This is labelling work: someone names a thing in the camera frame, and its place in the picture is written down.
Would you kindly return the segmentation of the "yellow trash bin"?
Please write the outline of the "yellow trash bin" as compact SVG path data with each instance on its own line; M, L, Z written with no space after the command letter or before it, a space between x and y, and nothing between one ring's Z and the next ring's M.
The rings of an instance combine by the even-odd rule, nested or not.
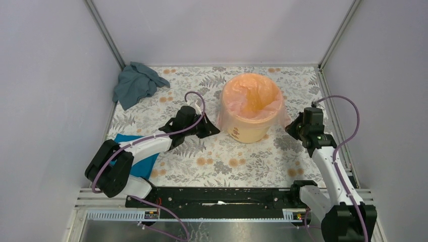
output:
M246 119L235 116L225 122L224 128L233 139L241 143L254 143L267 134L277 119L276 115L263 119Z

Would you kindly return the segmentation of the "pink plastic trash bag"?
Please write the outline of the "pink plastic trash bag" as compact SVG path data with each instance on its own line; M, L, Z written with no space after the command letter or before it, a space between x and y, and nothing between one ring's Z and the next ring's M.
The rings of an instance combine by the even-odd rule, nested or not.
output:
M233 77L223 86L220 104L217 127L222 131L285 127L291 122L283 92L264 75L246 73Z

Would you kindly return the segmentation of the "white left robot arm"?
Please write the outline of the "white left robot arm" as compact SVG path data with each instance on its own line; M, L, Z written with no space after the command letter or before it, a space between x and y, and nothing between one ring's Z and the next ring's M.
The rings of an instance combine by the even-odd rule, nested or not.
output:
M187 136L203 139L220 133L206 114L198 114L191 106L182 106L175 117L160 127L152 136L118 143L112 139L103 142L85 171L85 176L108 198L127 192L136 192L137 201L144 207L156 202L156 193L148 188L145 178L131 173L140 161L180 146Z

